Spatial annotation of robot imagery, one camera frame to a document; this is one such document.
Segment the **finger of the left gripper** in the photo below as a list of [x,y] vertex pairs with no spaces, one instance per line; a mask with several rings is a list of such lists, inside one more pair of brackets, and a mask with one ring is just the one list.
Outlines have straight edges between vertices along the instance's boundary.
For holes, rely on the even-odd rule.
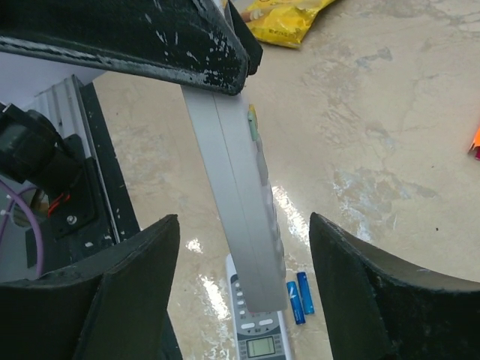
[[260,66],[263,57],[263,48],[254,37],[251,30],[247,27],[246,22],[242,19],[241,14],[237,11],[232,1],[226,2],[224,15],[230,23],[235,36],[239,39],[242,47],[247,53],[247,75],[254,75]]
[[3,1],[1,50],[237,95],[248,56],[213,1]]

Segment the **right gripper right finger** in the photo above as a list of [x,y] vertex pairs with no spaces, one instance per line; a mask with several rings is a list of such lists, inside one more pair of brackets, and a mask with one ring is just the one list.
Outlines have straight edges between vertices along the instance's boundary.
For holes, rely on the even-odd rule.
[[479,283],[407,262],[321,214],[309,239],[334,359],[479,358]]

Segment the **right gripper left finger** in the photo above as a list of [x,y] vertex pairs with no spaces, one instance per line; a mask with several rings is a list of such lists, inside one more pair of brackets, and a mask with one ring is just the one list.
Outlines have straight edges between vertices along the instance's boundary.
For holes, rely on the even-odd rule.
[[180,227],[170,214],[36,280],[1,285],[3,359],[178,359],[167,314]]

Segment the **white long remote control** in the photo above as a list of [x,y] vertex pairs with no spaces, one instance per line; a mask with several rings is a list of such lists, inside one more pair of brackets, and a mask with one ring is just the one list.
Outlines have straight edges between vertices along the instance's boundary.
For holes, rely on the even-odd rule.
[[243,94],[181,90],[247,308],[282,311],[284,245],[254,106]]

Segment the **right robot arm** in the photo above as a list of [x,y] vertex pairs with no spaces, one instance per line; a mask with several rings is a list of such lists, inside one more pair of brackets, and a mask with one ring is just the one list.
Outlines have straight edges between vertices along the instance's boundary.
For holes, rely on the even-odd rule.
[[[79,207],[85,171],[49,120],[1,107],[1,174]],[[477,359],[479,285],[424,270],[320,214],[310,249],[336,359]],[[121,244],[36,280],[1,285],[3,359],[159,359],[179,222],[165,217]]]

